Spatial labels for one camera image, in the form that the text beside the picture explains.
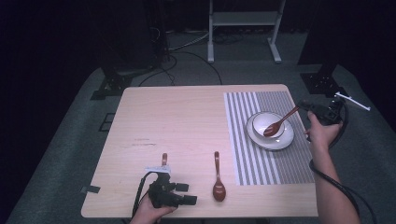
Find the striped placemat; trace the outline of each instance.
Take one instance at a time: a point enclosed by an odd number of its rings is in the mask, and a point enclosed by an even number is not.
[[[314,183],[309,143],[296,114],[288,118],[293,142],[282,150],[265,150],[248,137],[246,124],[252,115],[271,111],[283,116],[293,109],[286,91],[225,92],[224,103],[238,185]]]

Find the human arm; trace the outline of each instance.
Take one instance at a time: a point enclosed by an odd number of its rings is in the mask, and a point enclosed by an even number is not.
[[[329,154],[329,145],[342,124],[322,126],[315,114],[308,112],[311,128],[306,132],[311,139],[310,150],[317,170],[337,182],[340,179]],[[348,197],[322,177],[315,175],[318,216],[321,223],[361,223],[358,213]]]
[[[134,217],[132,218],[130,224],[159,223],[162,216],[172,213],[175,210],[177,210],[176,207],[169,206],[155,208],[152,205],[149,196],[146,194],[145,196],[143,196],[142,201],[137,208],[136,214],[134,214]]]

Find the gray carpet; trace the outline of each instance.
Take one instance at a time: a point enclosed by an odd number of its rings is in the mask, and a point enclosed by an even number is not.
[[[175,47],[195,37],[170,34],[169,41],[171,47]],[[243,37],[230,45],[215,45],[215,62],[212,65],[218,70],[223,85],[282,83],[289,87],[295,102],[300,99],[324,105],[330,102],[323,95],[310,95],[300,79],[302,72],[318,71],[317,65],[297,65],[306,34],[279,34],[276,44],[282,64],[274,63],[265,35]],[[161,73],[142,83],[142,86],[169,86],[172,82],[178,86],[219,85],[214,69],[198,57],[181,51],[206,58],[206,44],[181,49],[178,53],[172,53],[177,59],[177,65],[169,71],[174,81]],[[163,68],[171,67],[174,62],[171,58],[170,62],[163,63]],[[158,71],[134,78],[131,86],[138,86]],[[394,223],[396,134],[352,74],[338,66],[333,77],[355,100],[372,108],[367,112],[350,105],[349,125],[340,142],[332,149],[337,171],[343,183],[360,193],[373,207],[378,223]],[[121,219],[84,218],[80,214],[85,199],[80,189],[90,185],[106,141],[106,133],[98,132],[98,129],[106,113],[115,112],[120,101],[119,96],[107,97],[102,101],[90,100],[103,79],[102,71],[97,69],[82,86],[7,223],[122,223]],[[307,127],[306,113],[300,111],[300,115]],[[362,203],[360,208],[362,223],[372,223],[370,213]],[[254,218],[205,220],[206,224],[259,222]],[[318,219],[272,217],[270,222],[318,223]],[[165,219],[163,223],[201,223],[201,220]]]

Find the white stand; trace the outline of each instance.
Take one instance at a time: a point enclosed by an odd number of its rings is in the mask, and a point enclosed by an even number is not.
[[[215,61],[213,50],[213,27],[214,26],[241,26],[241,25],[274,25],[273,36],[268,38],[268,44],[276,63],[281,63],[279,52],[276,48],[276,36],[282,20],[283,9],[286,0],[281,0],[278,11],[259,12],[213,12],[213,0],[209,5],[209,40],[207,42],[207,61]]]

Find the human hand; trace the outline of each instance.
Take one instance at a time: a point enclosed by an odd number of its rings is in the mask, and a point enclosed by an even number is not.
[[[308,111],[308,118],[311,121],[311,128],[305,133],[308,134],[311,139],[311,153],[318,151],[328,152],[329,145],[335,139],[343,124],[323,126],[318,121],[317,116],[311,111]]]
[[[162,216],[173,213],[175,210],[177,210],[176,207],[169,206],[155,208],[152,205],[149,195],[146,194],[140,202],[136,214],[134,214],[130,224],[160,223]]]

